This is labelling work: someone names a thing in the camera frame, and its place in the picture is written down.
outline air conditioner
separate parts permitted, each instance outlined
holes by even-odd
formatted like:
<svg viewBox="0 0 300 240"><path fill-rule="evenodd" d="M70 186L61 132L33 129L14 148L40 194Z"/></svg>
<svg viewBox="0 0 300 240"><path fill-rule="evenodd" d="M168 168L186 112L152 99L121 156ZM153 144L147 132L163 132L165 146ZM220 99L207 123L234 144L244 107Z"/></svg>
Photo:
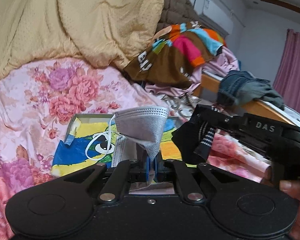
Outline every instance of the air conditioner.
<svg viewBox="0 0 300 240"><path fill-rule="evenodd" d="M232 33L230 17L211 0L194 0L194 10L200 19L211 29L226 37Z"/></svg>

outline metal pin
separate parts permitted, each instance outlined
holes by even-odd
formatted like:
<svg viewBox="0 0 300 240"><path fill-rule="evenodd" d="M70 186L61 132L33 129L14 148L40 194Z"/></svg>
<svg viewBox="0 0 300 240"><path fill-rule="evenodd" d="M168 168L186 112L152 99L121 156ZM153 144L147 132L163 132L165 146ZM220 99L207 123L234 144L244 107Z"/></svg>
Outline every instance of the metal pin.
<svg viewBox="0 0 300 240"><path fill-rule="evenodd" d="M103 193L99 198L103 201L112 201L115 199L115 195L112 193Z"/></svg>
<svg viewBox="0 0 300 240"><path fill-rule="evenodd" d="M198 192L194 192L194 193L190 193L188 195L188 199L192 200L192 201L200 201L203 199L202 194L198 193Z"/></svg>
<svg viewBox="0 0 300 240"><path fill-rule="evenodd" d="M154 199L148 199L148 203L151 204L151 205L153 205L153 204L156 203L156 200L154 200Z"/></svg>

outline wooden headboard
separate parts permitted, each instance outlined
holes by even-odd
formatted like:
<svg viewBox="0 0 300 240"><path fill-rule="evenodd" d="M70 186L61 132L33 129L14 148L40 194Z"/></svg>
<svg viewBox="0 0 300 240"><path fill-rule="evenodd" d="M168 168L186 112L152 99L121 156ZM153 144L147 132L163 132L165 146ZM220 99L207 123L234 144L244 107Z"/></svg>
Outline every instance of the wooden headboard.
<svg viewBox="0 0 300 240"><path fill-rule="evenodd" d="M210 77L207 74L202 74L201 86L194 92L194 95L199 96L202 88L217 93L219 89L219 83L220 83L219 80L216 80L215 78ZM250 114L259 115L259 116L271 118L274 120L278 120L281 122L286 122L294 125L294 123L292 123L289 119L280 115L278 112L276 112L274 109L264 104L262 101L259 100L250 101L241 107Z"/></svg>

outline white elastic strap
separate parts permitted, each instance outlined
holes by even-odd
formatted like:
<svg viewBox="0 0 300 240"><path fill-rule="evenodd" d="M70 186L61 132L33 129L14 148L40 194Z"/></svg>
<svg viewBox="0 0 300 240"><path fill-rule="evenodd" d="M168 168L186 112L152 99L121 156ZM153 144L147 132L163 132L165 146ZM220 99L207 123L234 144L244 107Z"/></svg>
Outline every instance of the white elastic strap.
<svg viewBox="0 0 300 240"><path fill-rule="evenodd" d="M115 115L113 115L109 121L109 126L108 126L108 130L107 131L104 131L103 133L99 133L98 136L95 136L93 135L93 139L88 143L85 151L84 151L84 154L86 155L86 157L90 160L93 160L93 161L97 161L96 159L93 159L91 157L88 156L88 150L90 148L90 146L94 143L95 140L97 140L101 135L104 135L104 134L108 134L108 144L107 144L107 152L105 153L105 155L108 154L109 150L110 150L110 144L111 144L111 122L112 120L115 118Z"/></svg>

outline purple curtain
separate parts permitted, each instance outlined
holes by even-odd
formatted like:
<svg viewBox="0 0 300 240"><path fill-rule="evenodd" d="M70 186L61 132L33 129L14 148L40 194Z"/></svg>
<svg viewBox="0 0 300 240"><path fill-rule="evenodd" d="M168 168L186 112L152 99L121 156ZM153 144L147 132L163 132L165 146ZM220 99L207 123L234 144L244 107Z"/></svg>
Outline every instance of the purple curtain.
<svg viewBox="0 0 300 240"><path fill-rule="evenodd" d="M287 106L300 113L300 33L289 29L274 89Z"/></svg>

